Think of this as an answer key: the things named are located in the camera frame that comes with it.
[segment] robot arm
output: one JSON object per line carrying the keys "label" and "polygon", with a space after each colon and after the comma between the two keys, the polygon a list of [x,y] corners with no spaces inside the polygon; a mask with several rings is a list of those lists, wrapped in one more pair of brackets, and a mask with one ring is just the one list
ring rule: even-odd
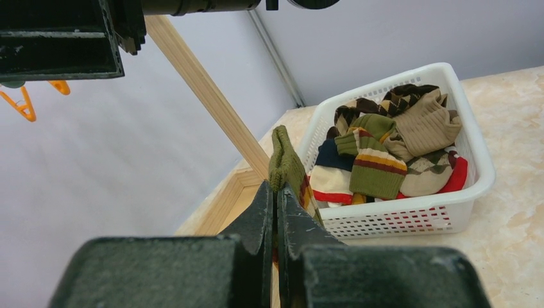
{"label": "robot arm", "polygon": [[[323,9],[339,0],[288,0]],[[0,0],[0,82],[124,76],[119,47],[136,55],[144,15],[253,10],[260,0]],[[278,0],[266,0],[277,10]]]}

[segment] pile of socks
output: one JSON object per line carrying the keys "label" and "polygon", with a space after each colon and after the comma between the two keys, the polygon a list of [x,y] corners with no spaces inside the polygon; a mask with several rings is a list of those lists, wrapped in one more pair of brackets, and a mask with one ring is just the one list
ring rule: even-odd
{"label": "pile of socks", "polygon": [[340,106],[319,148],[310,186],[331,206],[459,191],[468,162],[457,154],[461,120],[434,85],[401,85],[374,101]]}

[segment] striped sock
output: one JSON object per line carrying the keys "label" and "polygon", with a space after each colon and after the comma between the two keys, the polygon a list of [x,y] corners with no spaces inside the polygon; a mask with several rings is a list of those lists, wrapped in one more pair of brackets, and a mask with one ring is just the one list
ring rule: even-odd
{"label": "striped sock", "polygon": [[350,190],[367,196],[395,199],[407,172],[406,164],[394,158],[364,128],[334,139],[338,154],[356,156]]}

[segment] wooden frame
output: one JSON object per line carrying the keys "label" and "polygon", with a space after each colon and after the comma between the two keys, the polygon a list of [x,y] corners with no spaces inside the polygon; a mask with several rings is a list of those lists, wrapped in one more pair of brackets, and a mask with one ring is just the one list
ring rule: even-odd
{"label": "wooden frame", "polygon": [[[166,16],[145,16],[150,37],[231,140],[251,169],[234,171],[193,235],[215,235],[253,200],[247,187],[268,179],[269,157]],[[272,307],[280,306],[278,271],[272,269]]]}
{"label": "wooden frame", "polygon": [[208,206],[195,235],[216,235],[238,217],[253,201],[262,180],[252,170],[233,171]]}

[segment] beige sock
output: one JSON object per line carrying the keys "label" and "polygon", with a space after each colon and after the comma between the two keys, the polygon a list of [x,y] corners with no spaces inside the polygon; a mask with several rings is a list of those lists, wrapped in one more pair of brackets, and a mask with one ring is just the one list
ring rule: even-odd
{"label": "beige sock", "polygon": [[436,194],[450,179],[453,173],[448,160],[448,152],[434,151],[408,163],[408,172],[400,186],[406,197],[419,197]]}
{"label": "beige sock", "polygon": [[461,131],[461,120],[455,111],[448,111],[443,106],[446,98],[447,94],[441,94],[439,89],[433,90],[410,109],[394,117],[402,140],[393,142],[398,140],[388,138],[384,146],[399,153],[398,147],[403,142],[412,156],[419,157],[453,144]]}
{"label": "beige sock", "polygon": [[384,141],[384,146],[391,154],[398,157],[399,159],[402,159],[404,162],[408,162],[412,160],[412,158],[414,158],[414,155],[408,152],[404,140],[402,140],[402,137],[398,134],[398,131],[396,129]]}

